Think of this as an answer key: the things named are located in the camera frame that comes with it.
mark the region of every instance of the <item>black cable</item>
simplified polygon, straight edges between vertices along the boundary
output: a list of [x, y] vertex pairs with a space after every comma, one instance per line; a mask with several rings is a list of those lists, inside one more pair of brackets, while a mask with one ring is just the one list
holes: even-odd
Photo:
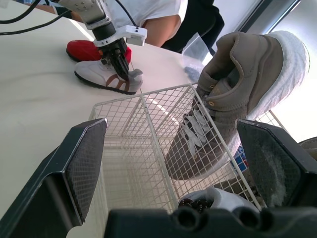
[[24, 12], [22, 13], [21, 15], [13, 18], [13, 19], [10, 19], [10, 20], [0, 20], [0, 24], [11, 24], [11, 23], [14, 23], [14, 22], [17, 22], [21, 19], [23, 19], [24, 17], [26, 17], [28, 14], [30, 14], [31, 11], [33, 11], [33, 9], [36, 7], [36, 5], [40, 2], [41, 0], [35, 0], [31, 5], [30, 7]]
[[127, 9], [125, 9], [124, 5], [123, 5], [119, 0], [115, 0], [115, 1], [120, 5], [120, 7], [122, 7], [122, 9], [123, 9], [123, 10], [125, 11], [125, 13], [128, 15], [128, 17], [130, 18], [132, 24], [133, 24], [134, 26], [138, 26], [138, 25], [135, 23], [135, 21], [133, 20], [132, 16], [131, 16], [131, 15], [129, 14], [129, 12], [127, 11]]
[[19, 31], [0, 32], [0, 36], [8, 36], [8, 35], [21, 34], [21, 33], [25, 33], [25, 32], [28, 32], [28, 31], [33, 31], [33, 30], [36, 30], [36, 29], [39, 29], [39, 28], [42, 28], [42, 27], [51, 25], [52, 23], [56, 22], [57, 20], [59, 20], [59, 19], [62, 18], [64, 15], [68, 14], [69, 12], [71, 12], [71, 11], [66, 11], [66, 12], [62, 13], [61, 15], [59, 15], [58, 17], [54, 18], [53, 20], [51, 20], [51, 21], [49, 21], [49, 22], [47, 22], [47, 23], [44, 23], [44, 24], [42, 24], [42, 25], [34, 26], [34, 27], [31, 27], [31, 28], [27, 28], [27, 29], [19, 30]]

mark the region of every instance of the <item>wire mesh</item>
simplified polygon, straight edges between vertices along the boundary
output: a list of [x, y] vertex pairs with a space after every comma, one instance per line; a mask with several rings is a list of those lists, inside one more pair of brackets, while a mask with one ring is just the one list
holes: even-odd
[[[243, 155], [238, 155], [242, 158], [238, 164], [197, 96], [194, 86], [188, 84], [94, 106], [91, 119], [107, 118], [109, 123], [102, 165], [104, 197], [99, 198], [107, 209], [163, 208], [171, 212], [184, 195], [211, 185], [241, 195], [260, 208], [239, 168]], [[197, 134], [192, 119], [192, 123], [186, 121], [188, 116], [200, 121], [198, 126], [204, 132], [199, 132], [204, 144], [195, 146], [196, 157], [180, 129], [187, 126]], [[279, 125], [270, 112], [258, 121]], [[179, 158], [168, 163], [171, 153]]]

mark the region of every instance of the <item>wire basket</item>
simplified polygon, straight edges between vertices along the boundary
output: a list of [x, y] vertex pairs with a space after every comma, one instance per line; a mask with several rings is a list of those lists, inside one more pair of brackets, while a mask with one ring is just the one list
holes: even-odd
[[[241, 187], [239, 195], [260, 208], [237, 160], [204, 107], [201, 110], [206, 125], [212, 138], [216, 138], [223, 149], [221, 158], [218, 158], [222, 163], [212, 166], [208, 176], [189, 180], [175, 180], [169, 176], [165, 158], [184, 114], [192, 109], [195, 96], [202, 103], [195, 87], [186, 84], [94, 106], [90, 119], [107, 118], [109, 122], [101, 175], [93, 199], [102, 226], [108, 209], [163, 208], [172, 212], [184, 195], [229, 179], [226, 187], [221, 185], [220, 188], [228, 190], [238, 185]], [[258, 121], [280, 125], [270, 112]]]

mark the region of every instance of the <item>table surface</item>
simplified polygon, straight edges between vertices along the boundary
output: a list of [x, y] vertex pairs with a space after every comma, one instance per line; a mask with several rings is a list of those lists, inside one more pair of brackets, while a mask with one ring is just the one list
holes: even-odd
[[[8, 8], [0, 8], [0, 18], [14, 18], [26, 9], [10, 1]], [[19, 22], [0, 25], [0, 32], [29, 28], [55, 17], [35, 9]], [[0, 37], [0, 217], [42, 159], [72, 126], [89, 118], [94, 104], [125, 97], [77, 79], [76, 63], [65, 52], [71, 40], [87, 37], [66, 18], [32, 32]], [[130, 47], [133, 67], [144, 73], [143, 93], [190, 82], [180, 54], [147, 44]], [[87, 234], [76, 228], [68, 237]]]

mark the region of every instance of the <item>screw hole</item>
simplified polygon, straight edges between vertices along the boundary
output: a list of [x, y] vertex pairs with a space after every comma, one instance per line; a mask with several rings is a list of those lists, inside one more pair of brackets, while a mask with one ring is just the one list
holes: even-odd
[[259, 219], [254, 212], [249, 209], [242, 209], [239, 218], [246, 227], [255, 229], [259, 225]]
[[267, 211], [267, 210], [262, 210], [261, 212], [261, 231], [268, 231], [271, 229], [271, 227], [273, 226], [273, 222], [274, 222], [274, 217], [273, 215]]
[[193, 229], [196, 226], [196, 217], [190, 211], [182, 211], [178, 214], [178, 222], [187, 229]]

